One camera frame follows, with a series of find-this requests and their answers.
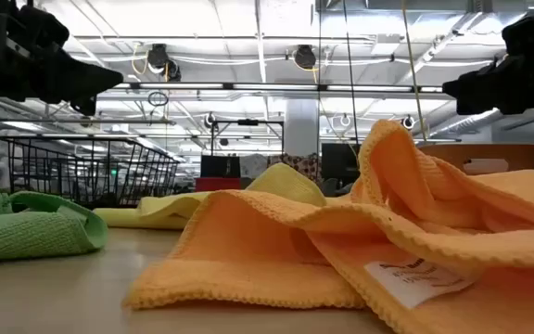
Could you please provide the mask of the green microfiber towel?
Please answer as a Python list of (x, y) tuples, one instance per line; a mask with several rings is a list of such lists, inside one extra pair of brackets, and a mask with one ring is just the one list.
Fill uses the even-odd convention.
[(59, 196), (0, 191), (0, 261), (81, 255), (103, 249), (107, 224)]

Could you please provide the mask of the yellow microfiber towel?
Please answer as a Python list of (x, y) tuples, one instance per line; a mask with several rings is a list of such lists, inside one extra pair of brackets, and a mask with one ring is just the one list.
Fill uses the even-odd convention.
[[(269, 167), (247, 188), (228, 192), (236, 195), (259, 192), (314, 206), (326, 204), (325, 196), (312, 180), (283, 163)], [(94, 213), (109, 227), (182, 230), (200, 203), (215, 193), (221, 190), (145, 197), (135, 208), (96, 208)]]

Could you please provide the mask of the orange microfiber towel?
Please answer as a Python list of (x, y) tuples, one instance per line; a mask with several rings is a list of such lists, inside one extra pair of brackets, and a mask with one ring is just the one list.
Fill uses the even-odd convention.
[(534, 171), (466, 174), (390, 121), (359, 159), (324, 206), (207, 196), (127, 304), (367, 307), (398, 334), (534, 334)]

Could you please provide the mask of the orange plastic basket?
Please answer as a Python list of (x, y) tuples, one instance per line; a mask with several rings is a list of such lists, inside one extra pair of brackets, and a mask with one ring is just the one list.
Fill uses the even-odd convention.
[(529, 144), (457, 143), (424, 146), (421, 150), (469, 175), (534, 169), (534, 145)]

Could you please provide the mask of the black monitor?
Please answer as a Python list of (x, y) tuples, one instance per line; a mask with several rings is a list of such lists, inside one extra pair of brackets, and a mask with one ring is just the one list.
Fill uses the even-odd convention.
[(200, 176), (214, 178), (239, 178), (240, 159), (237, 156), (203, 155), (200, 161)]
[(357, 164), (359, 150), (360, 146), (355, 144), (322, 144), (322, 177), (336, 178), (343, 183), (354, 182), (360, 174)]

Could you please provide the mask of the red plastic bin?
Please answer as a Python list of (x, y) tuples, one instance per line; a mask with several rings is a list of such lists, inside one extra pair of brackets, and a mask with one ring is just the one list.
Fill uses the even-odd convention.
[(240, 189), (239, 178), (199, 177), (196, 179), (196, 192)]

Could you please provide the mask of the long ceiling light strip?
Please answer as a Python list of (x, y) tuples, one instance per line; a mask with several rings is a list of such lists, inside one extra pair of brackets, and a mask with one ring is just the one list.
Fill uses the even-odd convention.
[(112, 89), (166, 89), (166, 90), (249, 90), (249, 91), (331, 91), (331, 92), (390, 92), (442, 93), (441, 86), (406, 85), (350, 85), (350, 84), (297, 84), (297, 83), (120, 83)]

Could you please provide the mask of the black metal stand frame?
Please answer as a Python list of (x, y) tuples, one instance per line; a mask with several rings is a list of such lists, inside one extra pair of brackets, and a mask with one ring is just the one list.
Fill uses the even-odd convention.
[[(283, 121), (261, 121), (261, 120), (253, 120), (253, 119), (238, 119), (235, 121), (212, 121), (210, 123), (210, 154), (213, 155), (216, 151), (215, 144), (216, 139), (232, 124), (238, 125), (238, 126), (246, 126), (246, 127), (253, 127), (253, 126), (259, 126), (259, 125), (265, 125), (272, 133), (274, 133), (275, 137), (280, 141), (281, 148), (280, 153), (285, 153), (285, 123)], [(279, 125), (281, 127), (281, 132), (277, 133), (274, 129), (274, 125)]]

